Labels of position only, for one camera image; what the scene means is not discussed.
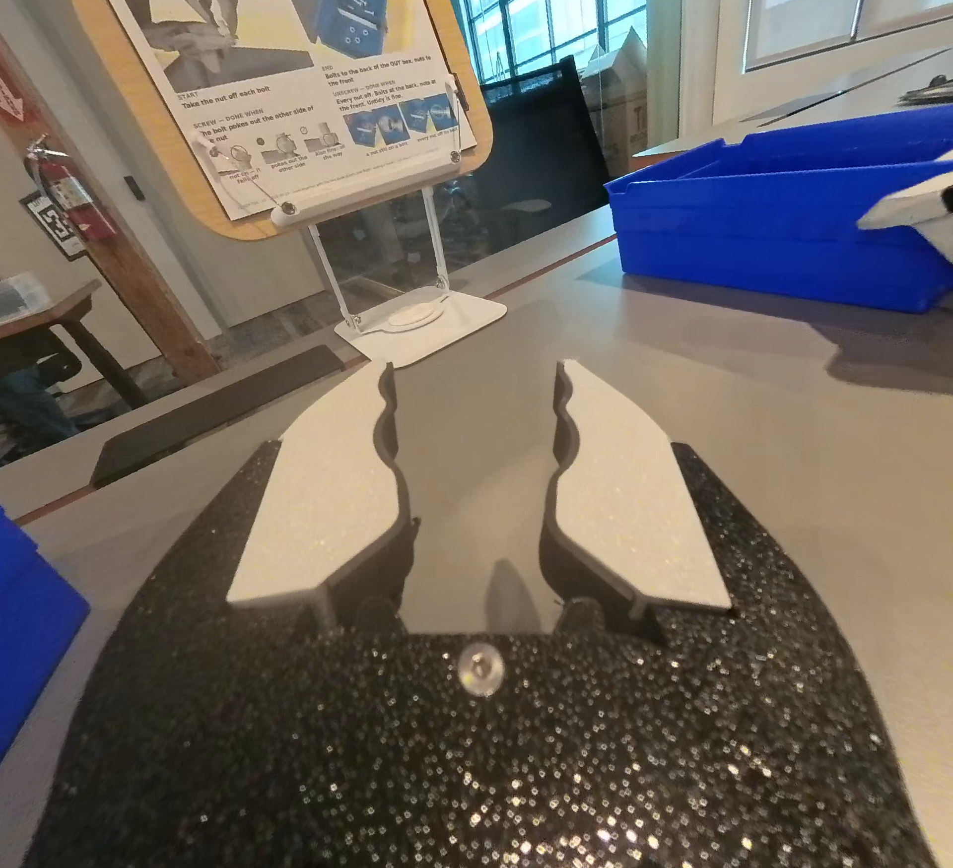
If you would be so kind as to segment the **red wall sign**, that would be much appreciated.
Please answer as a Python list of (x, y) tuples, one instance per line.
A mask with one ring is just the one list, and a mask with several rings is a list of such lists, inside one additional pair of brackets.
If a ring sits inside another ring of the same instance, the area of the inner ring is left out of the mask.
[(1, 58), (1, 120), (5, 127), (16, 131), (34, 131), (43, 127), (43, 112), (28, 88)]

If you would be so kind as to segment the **black mesh office chair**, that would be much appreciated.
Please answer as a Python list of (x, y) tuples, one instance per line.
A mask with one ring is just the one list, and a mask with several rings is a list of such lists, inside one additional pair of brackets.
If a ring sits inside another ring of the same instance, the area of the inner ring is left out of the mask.
[(492, 254), (608, 204), (610, 175), (573, 57), (481, 91), (494, 137), (474, 184)]

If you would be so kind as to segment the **wooden pillar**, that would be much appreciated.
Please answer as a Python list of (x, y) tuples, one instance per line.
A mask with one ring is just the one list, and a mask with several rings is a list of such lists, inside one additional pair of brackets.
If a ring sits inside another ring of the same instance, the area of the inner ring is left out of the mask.
[(29, 86), (37, 107), (43, 112), (44, 125), (39, 130), (16, 131), (2, 123), (3, 133), (22, 155), (26, 170), (27, 147), (42, 135), (48, 137), (51, 147), (69, 153), (78, 162), (87, 184), (120, 231), (113, 239), (100, 242), (84, 242), (78, 236), (93, 265), (108, 281), (152, 344), (161, 352), (177, 378), (187, 385), (194, 385), (219, 374), (220, 364), (197, 326), (174, 296), (132, 229), (120, 218), (110, 199), (103, 195), (99, 185), (92, 180), (78, 148), (61, 130), (53, 112), (30, 81), (5, 39), (1, 40), (1, 58), (21, 78), (24, 87)]

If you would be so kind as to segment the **blue plastic bin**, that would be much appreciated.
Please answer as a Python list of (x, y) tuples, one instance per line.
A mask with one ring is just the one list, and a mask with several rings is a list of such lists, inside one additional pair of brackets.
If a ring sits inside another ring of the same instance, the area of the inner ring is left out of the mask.
[(949, 171), (951, 107), (716, 139), (610, 181), (626, 274), (905, 314), (951, 290), (909, 226), (864, 231), (888, 195)]

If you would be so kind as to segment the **red fire extinguisher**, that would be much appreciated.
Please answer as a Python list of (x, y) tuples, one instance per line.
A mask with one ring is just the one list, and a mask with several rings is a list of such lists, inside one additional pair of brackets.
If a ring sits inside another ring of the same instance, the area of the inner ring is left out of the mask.
[(26, 150), (26, 167), (41, 193), (84, 242), (113, 239), (120, 231), (87, 184), (78, 162), (42, 135)]

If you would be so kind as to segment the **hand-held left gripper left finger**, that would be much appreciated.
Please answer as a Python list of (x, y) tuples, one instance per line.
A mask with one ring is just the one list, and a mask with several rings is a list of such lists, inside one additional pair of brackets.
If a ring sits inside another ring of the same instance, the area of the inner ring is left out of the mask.
[(399, 469), (395, 368), (350, 374), (280, 436), (232, 577), (237, 609), (309, 605), (325, 623), (399, 612), (417, 520)]

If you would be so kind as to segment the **blue bin with black divider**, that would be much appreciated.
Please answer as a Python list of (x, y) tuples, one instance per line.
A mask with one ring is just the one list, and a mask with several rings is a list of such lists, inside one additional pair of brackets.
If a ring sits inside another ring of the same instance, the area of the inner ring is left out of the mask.
[(1, 758), (89, 614), (89, 603), (1, 513)]

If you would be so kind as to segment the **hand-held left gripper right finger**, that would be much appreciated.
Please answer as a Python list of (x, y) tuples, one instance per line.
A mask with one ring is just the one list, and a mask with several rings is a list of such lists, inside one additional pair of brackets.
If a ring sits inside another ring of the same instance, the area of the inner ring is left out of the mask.
[(540, 566), (563, 601), (590, 597), (624, 621), (650, 608), (728, 613), (733, 603), (673, 442), (578, 360), (554, 376), (554, 473)]

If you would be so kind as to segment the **cardboard box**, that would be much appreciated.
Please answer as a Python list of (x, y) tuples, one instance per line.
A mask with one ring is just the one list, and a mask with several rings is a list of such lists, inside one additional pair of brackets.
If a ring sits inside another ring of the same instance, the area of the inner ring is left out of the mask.
[(632, 170), (648, 145), (648, 61), (645, 43), (628, 26), (611, 52), (596, 49), (580, 75), (583, 96), (607, 167), (613, 176)]

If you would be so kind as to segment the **wooden top table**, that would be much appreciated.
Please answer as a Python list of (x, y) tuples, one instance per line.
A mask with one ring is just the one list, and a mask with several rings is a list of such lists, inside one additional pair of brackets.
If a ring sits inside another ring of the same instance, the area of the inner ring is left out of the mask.
[(3, 321), (1, 339), (8, 342), (40, 330), (49, 331), (55, 327), (63, 329), (89, 361), (89, 365), (131, 409), (138, 409), (147, 405), (149, 398), (83, 323), (84, 317), (91, 311), (92, 297), (102, 286), (99, 279), (91, 279), (58, 301), (47, 303), (29, 314)]

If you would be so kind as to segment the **black rectangular mat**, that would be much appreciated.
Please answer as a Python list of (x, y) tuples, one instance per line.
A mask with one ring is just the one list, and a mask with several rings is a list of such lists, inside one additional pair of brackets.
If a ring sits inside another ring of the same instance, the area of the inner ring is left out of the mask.
[(108, 440), (89, 486), (99, 489), (149, 467), (198, 438), (343, 369), (344, 362), (331, 349), (318, 345), (171, 409)]

